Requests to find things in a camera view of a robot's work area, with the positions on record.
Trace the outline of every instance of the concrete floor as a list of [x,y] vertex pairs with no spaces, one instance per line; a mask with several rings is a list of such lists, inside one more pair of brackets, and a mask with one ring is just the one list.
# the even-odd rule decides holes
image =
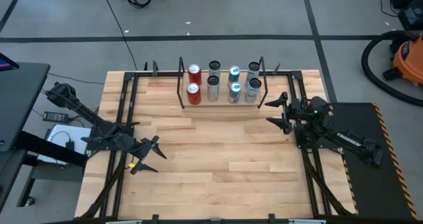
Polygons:
[[[367,40],[336,37],[403,29],[398,19],[380,12],[379,0],[309,0],[311,8],[306,7],[307,0],[152,0],[145,9],[132,8],[126,0],[109,1],[122,29],[128,30],[125,35],[130,37],[128,44],[138,68],[155,59],[161,70],[176,69],[179,56],[186,64],[205,66],[217,59],[223,65],[245,67],[264,56],[269,69],[277,63],[280,69],[320,69],[327,91],[334,91],[332,100],[379,103],[414,206],[423,218],[423,193],[419,191],[423,181],[422,109],[390,97],[364,77],[360,58]],[[49,63],[52,73],[97,82],[104,81],[107,71],[134,69],[105,0],[0,0],[1,18],[0,52],[15,61]],[[214,37],[234,34],[250,36]],[[333,37],[320,41],[311,36],[318,34]],[[21,38],[27,43],[19,43]],[[375,49],[370,62],[375,71],[388,68],[387,44]],[[88,106],[100,101],[101,86],[49,76],[44,87],[50,88],[55,81],[73,85]],[[420,87],[404,81],[393,84],[422,97]],[[41,95],[34,109],[65,112]],[[31,113],[24,129],[42,137],[52,126]],[[71,219],[78,182],[37,181],[31,193],[36,205],[16,207],[28,172],[28,167],[22,168],[0,223]]]

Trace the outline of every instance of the orange vacuum cleaner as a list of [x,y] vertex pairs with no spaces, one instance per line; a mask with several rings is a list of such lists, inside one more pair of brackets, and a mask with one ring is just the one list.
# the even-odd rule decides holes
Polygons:
[[392,40],[390,49],[394,54],[393,68],[383,73],[387,81],[404,78],[414,83],[423,85],[423,36],[415,32],[396,30],[386,32],[372,40],[364,49],[362,55],[362,68],[367,78],[380,89],[397,99],[407,103],[423,106],[423,100],[408,96],[390,87],[370,70],[369,54],[371,50],[383,40]]

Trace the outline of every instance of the soda can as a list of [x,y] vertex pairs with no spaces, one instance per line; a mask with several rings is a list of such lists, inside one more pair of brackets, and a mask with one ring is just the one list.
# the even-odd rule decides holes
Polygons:
[[259,73],[260,73],[260,65],[257,62],[251,62],[249,64],[249,69],[247,72],[247,79],[245,81],[245,85],[248,86],[251,79],[258,78]]
[[218,61],[209,63],[209,76],[216,76],[220,79],[220,63]]
[[188,67],[188,77],[190,79],[190,83],[196,83],[197,85],[201,85],[201,69],[200,66],[197,64],[192,64]]
[[192,105],[197,105],[201,102],[201,92],[200,86],[196,83],[190,83],[186,88],[186,94],[188,96],[188,101]]
[[241,94],[241,84],[239,82],[231,83],[229,87],[229,97],[228,100],[230,103],[237,103],[239,100],[239,95]]
[[215,75],[207,79],[207,97],[212,102],[219,99],[219,78]]
[[229,86],[231,86],[231,83],[238,82],[238,80],[239,80],[239,73],[240,72],[241,72],[241,70],[236,65],[232,66],[229,69],[229,76],[228,76],[228,80],[227,80],[227,86],[228,86],[228,88],[229,88]]
[[247,92],[245,93],[245,102],[255,102],[261,86],[262,81],[258,80],[257,78],[252,78],[247,85]]

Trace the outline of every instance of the black desk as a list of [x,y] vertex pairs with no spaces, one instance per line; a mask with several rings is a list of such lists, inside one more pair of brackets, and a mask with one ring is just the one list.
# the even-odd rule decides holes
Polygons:
[[[20,68],[0,72],[0,211],[6,202],[20,167],[33,151],[85,167],[86,156],[22,131],[50,66],[19,63]],[[34,164],[33,157],[28,164]]]

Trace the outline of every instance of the wooden table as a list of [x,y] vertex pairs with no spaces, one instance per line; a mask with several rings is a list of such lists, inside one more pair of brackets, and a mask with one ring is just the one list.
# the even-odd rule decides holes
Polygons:
[[[114,71],[106,78],[99,115],[110,121],[116,120],[123,75],[123,71]],[[318,70],[305,70],[303,77],[308,98],[326,98]],[[265,102],[289,91],[285,77],[267,80]],[[281,108],[183,110],[175,93],[176,82],[174,77],[139,78],[133,122],[140,125],[135,127],[134,137],[158,135],[168,159],[154,153],[146,158],[145,163],[159,173],[131,175],[126,171],[119,219],[151,219],[153,214],[159,214],[160,219],[266,219],[269,213],[275,213],[276,218],[312,217],[303,160],[294,135],[284,135],[265,120],[280,117]],[[341,156],[330,150],[320,154],[328,187],[354,213]],[[89,160],[75,216],[84,213],[102,190],[108,158],[109,151],[101,151]],[[323,213],[316,184],[315,188]]]

